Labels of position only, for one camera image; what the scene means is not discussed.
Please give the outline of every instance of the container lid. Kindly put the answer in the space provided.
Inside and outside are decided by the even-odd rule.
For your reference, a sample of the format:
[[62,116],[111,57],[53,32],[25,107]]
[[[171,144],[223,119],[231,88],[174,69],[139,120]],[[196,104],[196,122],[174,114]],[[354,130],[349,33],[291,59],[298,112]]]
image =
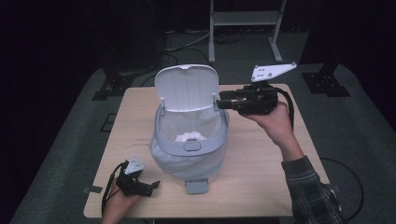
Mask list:
[[213,106],[219,77],[207,65],[183,64],[161,70],[154,85],[165,110],[188,112]]

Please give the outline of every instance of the white mounting plate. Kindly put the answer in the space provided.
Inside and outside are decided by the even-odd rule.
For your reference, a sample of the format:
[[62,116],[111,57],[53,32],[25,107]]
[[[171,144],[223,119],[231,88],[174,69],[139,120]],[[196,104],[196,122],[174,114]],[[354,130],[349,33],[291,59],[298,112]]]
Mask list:
[[284,73],[297,67],[296,63],[281,64],[281,65],[269,65],[269,66],[258,66],[256,65],[251,76],[252,82],[258,82],[268,80],[274,77],[278,77]]
[[141,171],[145,168],[145,165],[140,163],[140,161],[135,157],[132,156],[132,158],[129,160],[128,166],[125,169],[125,174],[131,174],[137,171]]

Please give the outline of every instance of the wooden table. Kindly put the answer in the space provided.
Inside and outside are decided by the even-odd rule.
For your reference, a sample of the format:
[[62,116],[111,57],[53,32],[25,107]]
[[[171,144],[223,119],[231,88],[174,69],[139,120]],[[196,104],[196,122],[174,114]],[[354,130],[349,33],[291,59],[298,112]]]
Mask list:
[[[290,93],[285,84],[273,86]],[[219,86],[220,91],[241,88],[242,85]],[[286,102],[280,94],[279,100]],[[184,186],[163,173],[150,154],[149,142],[159,103],[153,87],[131,88],[125,92],[92,184],[103,190],[101,193],[90,193],[84,209],[86,217],[101,216],[101,200],[110,174],[118,164],[133,155],[145,165],[139,180],[148,184],[161,180],[161,184],[150,198],[133,207],[128,217],[292,216],[290,194],[280,164],[280,150],[256,123],[233,110],[229,110],[229,142],[217,179],[209,184],[208,193],[187,194]],[[298,106],[294,104],[294,107],[297,140],[321,181],[329,183]]]

